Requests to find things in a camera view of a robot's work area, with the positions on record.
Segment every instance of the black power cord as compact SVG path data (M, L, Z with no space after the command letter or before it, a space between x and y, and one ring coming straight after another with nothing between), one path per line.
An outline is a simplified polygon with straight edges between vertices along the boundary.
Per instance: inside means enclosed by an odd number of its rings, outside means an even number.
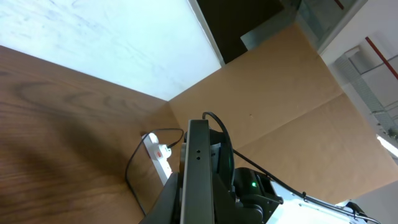
M156 132L158 132L158 131L181 131L181 132L182 132L182 133L181 133L181 136L180 136L180 139L178 139L177 141L173 142L172 144L169 144L169 145L167 146L168 148L171 148L171 147L175 146L176 144L178 144L178 143L181 141L182 137L184 136L184 130L181 129L181 128L160 128L160 129L155 129L155 130L150 131L149 133L145 134L145 136L144 136L144 137L141 139L141 141L139 142L138 146L136 147L136 150L134 150L134 152L132 153L132 155L131 155L131 157L130 157L130 159L129 159L129 162L127 163L126 170L124 171L124 180L126 181L127 186L128 186L129 189L131 190L133 196L136 198L137 203L138 203L138 205L140 206L140 208L141 208L141 210L142 210L144 216L146 216L147 214L146 214L146 212L145 212L145 210L144 210L144 207L142 206L142 204L140 203L140 201L139 201L139 199L138 199L138 197L137 197L136 191L134 190L134 188L132 187L132 185L131 185L131 183L130 183L130 181L129 181L129 179L128 179L128 170L129 170L129 167L130 167L132 158L136 155L138 149L140 148L141 144L144 142L145 138L148 137L148 135L149 135L150 133L156 133Z
M226 130L226 127L223 124L223 122L213 112L209 112L209 111L204 112L202 114L201 118L206 119L206 115L211 116L217 122L218 126L221 128L222 132L224 133L228 148L231 150L231 161L229 163L231 164L231 168L232 168L232 171L231 171L231 189L232 189L232 186L234 184L234 177L235 177L235 161L234 161L234 156L233 156L234 149L232 147L231 138L230 138L228 131Z
M346 210L343 210L343 209L341 209L341 208L338 208L338 207L336 207L336 206L334 206L334 205L331 205L331 204L329 204L329 203L325 203L325 202L319 201L319 200L317 200L317 199L315 199L315 198L309 197L309 196L307 196L307 194L306 194L305 192L300 193L299 191L293 189L292 187L290 187L289 185L285 184L283 181L279 180L276 176L272 175L270 172L266 171L265 169L263 169L261 166L257 165L255 162L253 162L252 160L250 160L250 159L247 158L246 156L244 156L244 155L242 155L241 153L239 153L238 151L234 150L233 147L232 147L231 138L229 137L228 131L226 130L225 125L223 124L223 122L222 122L214 113L212 113L212 112L204 112L204 113L202 114L202 119L205 119L205 118L206 118L206 115L211 116L211 117L217 122L217 124L220 126L221 130L223 131L223 133L224 133L224 135L225 135L226 142L227 142L229 148L231 149L231 155L233 155L233 153L235 153L235 154L238 155L240 158L244 159L246 162L250 163L252 166L254 166L255 168L259 169L259 170L260 170L261 172L263 172L265 175L267 175L268 177L270 177L273 181L277 182L277 183L278 183L279 185L281 185L283 188L285 188L285 189L289 190L290 192L292 192L293 194L295 194L295 195L301 197L305 202L312 202L312 203L317 204L317 205L319 205L319 206L328 208L328 209L330 209L330 210L334 210L334 211L336 211L336 212L338 212L338 213L342 213L342 214L344 214L344 215L347 215L347 216L349 216L349 217L353 217L353 218L355 218L355 219L360 218L360 219L363 219L363 220L367 220L367 221L371 221L371 222L374 222L374 223L381 224L379 221L377 221L377 220L375 220L375 219L373 219L373 218L365 217L365 216L361 216L361 215L357 215L357 214L355 214L355 212L353 212L353 213L348 212L348 211L346 211ZM141 144L144 142L144 139L145 139L146 137L148 137L148 135L149 135L150 133L154 133L154 132L157 132L157 131L181 131L181 132L182 132L182 135L181 135L180 139L179 139L178 141L173 142L173 143L170 144L169 146L167 146L168 148L171 148L171 147L175 146L179 141L181 141L181 139L182 139L182 137L183 137L183 134L184 134L184 131L183 131L181 128L162 128L162 129L155 129L155 130L153 130L153 131L147 133L147 134L141 139L141 142L138 144L136 150L132 153L132 156L131 156L130 159L129 159L129 162L128 162L127 167L126 167L126 172L125 172L125 174L124 174L124 178L125 178L125 180L126 180L126 182L127 182L127 185L129 186L129 188L130 188L132 194L135 196L135 198L136 198L136 200L137 200L137 202L138 202L138 204L139 204L139 206L140 206L140 208L141 208L141 210L142 210L142 212L143 212L143 214L144 214L145 216L146 216L146 212L145 212L145 210L144 210L144 207L143 207L142 204L140 203L140 201L139 201L139 199L138 199L138 197L137 197L137 195L136 195L136 193L135 193L135 191L134 191L132 185L130 184L130 181L128 181L128 178L127 178L127 174L128 174L128 173L127 173L127 171L128 171L129 166L130 166L130 163L131 163L131 161L132 161L132 158L133 158L134 155L136 154L136 152L137 152L137 150L139 149L139 147L141 146ZM232 183L231 183L231 185L233 185L233 179L234 179L234 160L233 160L233 156L231 156L231 157L232 157L232 159L231 159L231 165L232 165L232 168L233 168L233 171L232 171L232 174L231 174L231 176L232 176L232 179L231 179L231 180L232 180Z

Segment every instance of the gray metal frame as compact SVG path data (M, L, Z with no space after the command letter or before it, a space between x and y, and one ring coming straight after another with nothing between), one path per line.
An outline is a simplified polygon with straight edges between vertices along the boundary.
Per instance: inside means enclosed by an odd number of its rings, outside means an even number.
M183 176L180 223L214 223L208 121L190 120Z

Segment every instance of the white wall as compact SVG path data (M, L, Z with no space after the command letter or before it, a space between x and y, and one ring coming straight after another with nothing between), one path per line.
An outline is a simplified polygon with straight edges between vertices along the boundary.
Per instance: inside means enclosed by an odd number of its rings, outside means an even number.
M394 68L398 68L398 58L391 60L390 64ZM382 65L377 67L363 74L362 78L383 106L398 101L398 80L387 66ZM394 103L386 109L390 109L394 106L398 106L398 103ZM398 108L391 110L389 113L390 116L398 115Z
M0 0L0 45L163 100L220 68L187 0Z
M321 53L322 59L327 65L331 65L347 50L377 31L383 33L391 45L398 46L397 11L396 0L369 0Z
M353 202L382 224L398 223L398 181L362 195Z
M376 133L382 132L382 129L380 126L377 125L378 121L373 115L371 115L371 111L369 110L368 106L366 106L365 102L362 100L360 95L357 93L354 87L349 83L346 77L337 69L334 63L329 65L328 68L330 73L336 79L337 83L340 85L340 87L346 93L348 98L354 104L355 108L373 128L376 137Z

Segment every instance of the wooden table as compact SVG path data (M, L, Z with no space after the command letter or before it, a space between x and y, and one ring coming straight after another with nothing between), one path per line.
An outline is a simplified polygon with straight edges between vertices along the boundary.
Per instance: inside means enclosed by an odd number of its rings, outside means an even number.
M0 47L0 223L138 223L127 161L177 127L165 101ZM149 209L162 185L143 148L130 178Z

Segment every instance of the power strip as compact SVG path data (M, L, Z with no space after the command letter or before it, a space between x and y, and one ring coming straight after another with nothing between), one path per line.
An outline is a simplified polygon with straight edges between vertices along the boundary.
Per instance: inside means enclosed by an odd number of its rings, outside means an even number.
M144 139L144 145L164 186L172 174L172 169L167 162L167 158L172 155L172 150L165 144L159 144L159 140L154 133L149 133L148 137Z

